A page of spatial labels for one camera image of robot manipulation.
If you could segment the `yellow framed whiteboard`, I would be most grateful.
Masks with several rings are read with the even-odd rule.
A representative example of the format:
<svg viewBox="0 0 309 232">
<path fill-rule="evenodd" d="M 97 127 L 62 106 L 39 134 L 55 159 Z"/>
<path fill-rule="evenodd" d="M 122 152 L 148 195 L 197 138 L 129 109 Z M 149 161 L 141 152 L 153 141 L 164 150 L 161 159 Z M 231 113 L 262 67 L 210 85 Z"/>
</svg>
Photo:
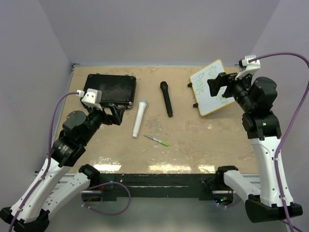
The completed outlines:
<svg viewBox="0 0 309 232">
<path fill-rule="evenodd" d="M 210 95 L 210 88 L 207 81 L 209 79 L 215 79 L 217 75 L 222 72 L 225 72 L 225 67 L 222 61 L 217 59 L 190 76 L 190 83 L 188 84 L 188 87 L 193 89 L 196 99 L 196 106 L 201 116 L 209 115 L 235 102 L 232 97 L 222 97 L 226 87 L 221 87 L 217 96 L 211 97 Z"/>
</svg>

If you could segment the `green whiteboard marker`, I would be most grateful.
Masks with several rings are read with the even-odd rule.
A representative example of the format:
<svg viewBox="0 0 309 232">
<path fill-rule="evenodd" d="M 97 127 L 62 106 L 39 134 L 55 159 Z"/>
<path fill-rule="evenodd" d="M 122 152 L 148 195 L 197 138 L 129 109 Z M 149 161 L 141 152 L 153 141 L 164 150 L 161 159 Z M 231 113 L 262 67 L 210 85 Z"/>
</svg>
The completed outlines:
<svg viewBox="0 0 309 232">
<path fill-rule="evenodd" d="M 161 145 L 163 145 L 163 146 L 166 146 L 166 147 L 169 146 L 168 143 L 163 142 L 163 141 L 161 141 L 161 140 L 159 140 L 159 139 L 156 139 L 156 138 L 154 138 L 154 137 L 152 137 L 152 136 L 150 136 L 150 135 L 144 134 L 143 136 L 146 137 L 146 138 L 148 138 L 148 139 L 150 139 L 150 140 L 153 140 L 153 141 L 155 141 L 155 142 L 157 142 L 157 143 L 159 143 L 159 144 L 161 144 Z"/>
</svg>

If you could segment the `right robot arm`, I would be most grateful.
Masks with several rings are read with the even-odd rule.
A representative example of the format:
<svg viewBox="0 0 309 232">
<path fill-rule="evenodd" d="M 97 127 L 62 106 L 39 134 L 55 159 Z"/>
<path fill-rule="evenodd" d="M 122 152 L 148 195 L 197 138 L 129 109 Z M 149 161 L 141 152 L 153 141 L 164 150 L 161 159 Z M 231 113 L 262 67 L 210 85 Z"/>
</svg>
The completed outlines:
<svg viewBox="0 0 309 232">
<path fill-rule="evenodd" d="M 256 154 L 260 188 L 246 180 L 235 166 L 219 167 L 207 187 L 235 191 L 245 202 L 247 216 L 253 223 L 297 217 L 303 214 L 302 206 L 294 202 L 286 181 L 279 180 L 284 176 L 279 149 L 281 128 L 271 111 L 277 85 L 268 77 L 252 77 L 249 74 L 238 79 L 236 73 L 222 72 L 207 83 L 212 97 L 225 87 L 222 97 L 234 98 L 244 111 L 242 124 Z"/>
</svg>

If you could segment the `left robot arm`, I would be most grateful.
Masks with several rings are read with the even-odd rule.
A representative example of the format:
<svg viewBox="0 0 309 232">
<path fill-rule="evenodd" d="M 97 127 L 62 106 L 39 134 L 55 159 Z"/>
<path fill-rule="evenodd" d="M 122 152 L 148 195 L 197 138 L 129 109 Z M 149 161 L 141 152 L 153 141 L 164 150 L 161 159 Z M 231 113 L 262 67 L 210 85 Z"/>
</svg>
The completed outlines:
<svg viewBox="0 0 309 232">
<path fill-rule="evenodd" d="M 1 209 L 0 218 L 10 225 L 9 231 L 43 232 L 56 211 L 70 199 L 84 189 L 99 186 L 100 172 L 85 164 L 68 183 L 54 190 L 85 152 L 85 147 L 102 124 L 122 123 L 126 108 L 113 103 L 108 107 L 111 114 L 97 108 L 92 108 L 88 114 L 79 110 L 68 114 L 59 138 L 51 145 L 44 165 L 27 191 L 13 206 Z"/>
</svg>

